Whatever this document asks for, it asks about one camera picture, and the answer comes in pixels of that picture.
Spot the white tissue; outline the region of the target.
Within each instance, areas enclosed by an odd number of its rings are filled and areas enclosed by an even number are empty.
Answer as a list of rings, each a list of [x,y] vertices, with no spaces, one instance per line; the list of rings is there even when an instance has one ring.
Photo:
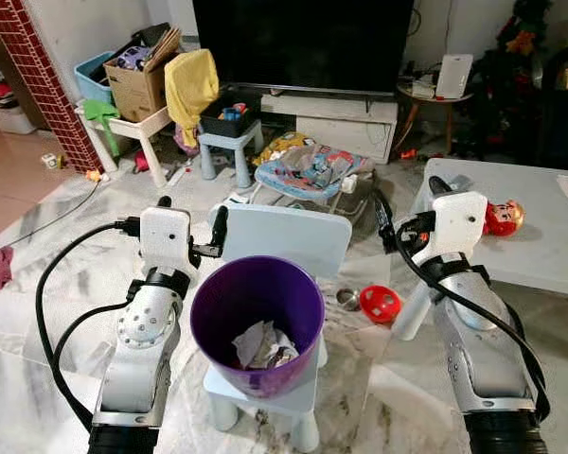
[[[236,336],[236,366],[241,369],[272,369],[296,359],[300,352],[295,344],[272,321],[257,322]]]

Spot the purple plastic bin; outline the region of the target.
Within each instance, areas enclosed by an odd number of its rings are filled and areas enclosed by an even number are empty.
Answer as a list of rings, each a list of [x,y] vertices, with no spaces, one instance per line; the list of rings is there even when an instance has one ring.
[[[326,303],[310,274],[279,256],[227,261],[202,282],[190,308],[190,332],[199,350],[233,388],[273,398],[296,388],[318,362]],[[293,343],[296,358],[267,369],[249,369],[238,358],[236,337],[271,322]]]

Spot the pale blue child chair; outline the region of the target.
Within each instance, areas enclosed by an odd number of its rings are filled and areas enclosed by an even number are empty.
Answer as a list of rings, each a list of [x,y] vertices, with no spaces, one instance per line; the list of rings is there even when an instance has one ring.
[[[265,204],[227,203],[224,206],[228,206],[228,231],[220,267],[227,261],[246,256],[268,255],[292,261],[306,270],[315,284],[318,277],[332,278],[339,272],[352,231],[347,219],[309,209]],[[323,327],[318,362],[303,372],[296,388],[273,398],[254,398],[233,388],[206,358],[209,367],[204,376],[204,389],[210,401],[212,425],[227,431],[240,419],[240,406],[250,406],[289,418],[289,442],[293,449],[302,453],[317,449],[320,443],[315,415],[317,372],[326,366],[328,359]]]

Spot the red toy doll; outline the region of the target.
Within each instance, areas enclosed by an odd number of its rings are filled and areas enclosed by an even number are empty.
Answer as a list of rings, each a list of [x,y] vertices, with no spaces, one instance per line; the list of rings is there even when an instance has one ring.
[[[483,234],[508,237],[518,233],[524,224],[525,212],[520,203],[509,200],[505,203],[488,203],[485,211]]]

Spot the red ball toy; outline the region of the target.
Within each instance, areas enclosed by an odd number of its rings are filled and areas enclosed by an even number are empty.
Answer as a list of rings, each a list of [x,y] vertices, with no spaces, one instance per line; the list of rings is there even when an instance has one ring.
[[[397,292],[385,286],[367,286],[359,291],[357,300],[367,319],[384,327],[392,327],[402,308]]]

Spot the small white side table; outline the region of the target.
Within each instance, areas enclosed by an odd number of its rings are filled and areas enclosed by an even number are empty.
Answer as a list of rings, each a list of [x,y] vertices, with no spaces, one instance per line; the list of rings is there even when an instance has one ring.
[[[91,139],[97,149],[97,156],[101,163],[103,172],[107,174],[115,174],[118,170],[118,165],[115,162],[114,156],[111,151],[115,146],[108,147],[106,138],[106,130],[103,129],[102,124],[97,121],[85,118],[83,103],[77,103],[75,107],[76,116],[80,118],[81,124],[85,127],[86,135]],[[166,170],[164,170],[160,160],[157,156],[157,151],[151,146],[151,139],[155,134],[171,125],[170,117],[168,116],[168,109],[159,109],[157,113],[152,113],[147,116],[145,120],[140,122],[132,122],[123,120],[123,118],[111,118],[108,121],[111,133],[119,135],[119,137],[137,139],[141,144],[142,151],[145,151],[147,166],[149,166],[149,173],[151,180],[158,187],[164,187],[168,184],[168,177]]]

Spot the small metal bowl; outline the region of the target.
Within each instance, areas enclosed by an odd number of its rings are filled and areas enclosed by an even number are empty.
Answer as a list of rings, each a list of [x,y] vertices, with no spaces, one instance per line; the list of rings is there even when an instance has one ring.
[[[342,310],[349,312],[361,311],[361,303],[359,303],[358,291],[341,288],[336,290],[336,300]]]

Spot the pale blue plastic stool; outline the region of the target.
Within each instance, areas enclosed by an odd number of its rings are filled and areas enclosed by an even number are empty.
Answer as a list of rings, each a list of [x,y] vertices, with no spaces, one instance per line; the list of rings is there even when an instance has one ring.
[[[205,132],[204,127],[199,127],[199,173],[203,179],[211,181],[218,177],[218,172],[212,164],[211,148],[228,148],[235,154],[235,170],[238,189],[246,189],[253,185],[251,182],[251,172],[248,167],[248,157],[246,157],[245,147],[248,143],[253,143],[255,147],[262,148],[265,146],[265,138],[263,138],[261,121],[257,120],[251,124],[248,130],[240,137],[227,137],[227,135],[219,135]]]

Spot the blue patterned baby bouncer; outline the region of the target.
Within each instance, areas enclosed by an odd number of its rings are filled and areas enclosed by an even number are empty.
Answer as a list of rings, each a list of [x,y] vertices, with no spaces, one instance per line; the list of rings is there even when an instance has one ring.
[[[287,132],[259,154],[255,179],[289,198],[325,201],[371,173],[369,157],[324,146],[301,132]]]

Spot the round wooden side table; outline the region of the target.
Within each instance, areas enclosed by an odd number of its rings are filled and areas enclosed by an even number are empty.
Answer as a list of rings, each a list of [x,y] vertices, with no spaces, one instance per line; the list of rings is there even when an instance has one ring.
[[[445,147],[447,147],[447,154],[453,154],[454,105],[466,102],[466,100],[471,99],[473,95],[437,96],[433,90],[430,95],[427,95],[427,92],[423,91],[422,88],[419,88],[417,91],[417,84],[414,82],[411,82],[410,86],[398,86],[398,91],[408,98],[408,113],[406,113],[402,124],[397,127],[399,134],[397,138],[394,138],[393,150],[401,149],[405,139],[408,138],[408,134],[415,126],[415,121],[417,121],[419,109],[421,109],[422,105],[435,104],[443,107],[445,114],[447,114],[447,121],[445,121]]]

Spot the black plastic tray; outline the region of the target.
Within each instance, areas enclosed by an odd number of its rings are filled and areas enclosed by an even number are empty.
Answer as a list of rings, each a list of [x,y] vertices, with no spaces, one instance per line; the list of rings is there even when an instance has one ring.
[[[257,121],[259,109],[261,109],[259,94],[224,91],[202,111],[199,130],[220,137],[240,137]]]

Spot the white television stand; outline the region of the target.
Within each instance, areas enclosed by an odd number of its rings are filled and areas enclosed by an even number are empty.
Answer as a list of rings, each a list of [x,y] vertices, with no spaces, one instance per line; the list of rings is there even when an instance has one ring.
[[[264,113],[295,116],[297,132],[323,146],[340,148],[387,164],[399,126],[399,104],[369,96],[293,94],[259,97]]]

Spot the low white table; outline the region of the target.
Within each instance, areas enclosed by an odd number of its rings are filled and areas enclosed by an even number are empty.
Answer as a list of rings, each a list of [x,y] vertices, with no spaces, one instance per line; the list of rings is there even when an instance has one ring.
[[[401,191],[406,200],[394,211],[406,216],[427,207],[431,176],[491,202],[517,201],[525,212],[522,228],[509,237],[485,236],[471,263],[484,265],[493,281],[559,293],[557,302],[538,311],[532,327],[568,337],[568,196],[559,185],[562,174],[535,166],[433,159],[419,173],[417,186]]]

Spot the green cloth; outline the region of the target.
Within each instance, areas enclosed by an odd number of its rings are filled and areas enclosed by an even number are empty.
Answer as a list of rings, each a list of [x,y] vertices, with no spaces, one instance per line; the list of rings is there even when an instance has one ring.
[[[97,121],[105,132],[105,143],[108,154],[112,157],[119,156],[118,142],[115,139],[114,131],[111,129],[110,121],[119,118],[118,109],[115,105],[101,100],[85,98],[81,103],[85,120]]]

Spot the white upright device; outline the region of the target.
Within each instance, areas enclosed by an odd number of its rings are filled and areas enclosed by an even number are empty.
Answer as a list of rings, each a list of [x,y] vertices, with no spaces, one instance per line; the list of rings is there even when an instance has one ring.
[[[457,99],[465,95],[474,56],[444,55],[436,79],[436,99]]]

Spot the brown cardboard box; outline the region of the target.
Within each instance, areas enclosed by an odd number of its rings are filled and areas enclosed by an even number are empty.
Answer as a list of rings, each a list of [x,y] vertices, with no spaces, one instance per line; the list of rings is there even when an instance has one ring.
[[[166,108],[166,64],[179,53],[181,31],[172,27],[154,46],[137,40],[103,64],[124,120],[140,122]]]

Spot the dark decorated christmas tree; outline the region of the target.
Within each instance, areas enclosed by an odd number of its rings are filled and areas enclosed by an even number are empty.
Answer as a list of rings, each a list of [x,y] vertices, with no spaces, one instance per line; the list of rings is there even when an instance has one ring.
[[[568,44],[543,56],[553,0],[514,0],[471,72],[470,137],[526,166],[568,170]]]

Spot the yellow cloth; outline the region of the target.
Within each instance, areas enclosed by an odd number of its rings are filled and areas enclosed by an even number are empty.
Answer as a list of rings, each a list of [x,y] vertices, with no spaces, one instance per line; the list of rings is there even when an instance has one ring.
[[[214,57],[210,49],[194,49],[172,58],[164,69],[166,104],[176,125],[176,142],[181,148],[196,148],[199,117],[220,93]]]

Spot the blue plastic basket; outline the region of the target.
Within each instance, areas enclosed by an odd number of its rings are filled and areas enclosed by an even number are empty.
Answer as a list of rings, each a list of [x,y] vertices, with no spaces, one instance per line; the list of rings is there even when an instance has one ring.
[[[114,52],[106,51],[75,66],[76,83],[84,98],[115,105],[105,69],[113,56]]]

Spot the red brick pillar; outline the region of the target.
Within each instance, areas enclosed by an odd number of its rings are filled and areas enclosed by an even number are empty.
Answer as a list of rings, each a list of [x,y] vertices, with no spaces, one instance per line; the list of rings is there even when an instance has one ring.
[[[30,85],[30,95],[46,116],[47,126],[58,140],[69,168],[79,174],[105,172],[102,151],[90,139],[75,104],[68,99],[61,79],[39,39],[25,0],[0,0],[0,43],[14,55],[17,74]]]

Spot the white storage box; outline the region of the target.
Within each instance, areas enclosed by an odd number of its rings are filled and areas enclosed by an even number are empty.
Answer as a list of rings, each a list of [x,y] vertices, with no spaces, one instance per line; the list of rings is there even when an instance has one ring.
[[[19,103],[0,104],[0,131],[14,134],[31,134],[37,126],[29,120]]]

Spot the black television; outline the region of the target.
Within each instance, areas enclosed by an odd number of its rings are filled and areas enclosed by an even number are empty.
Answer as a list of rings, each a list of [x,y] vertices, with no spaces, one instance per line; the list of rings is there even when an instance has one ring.
[[[229,85],[391,94],[415,0],[192,0]]]

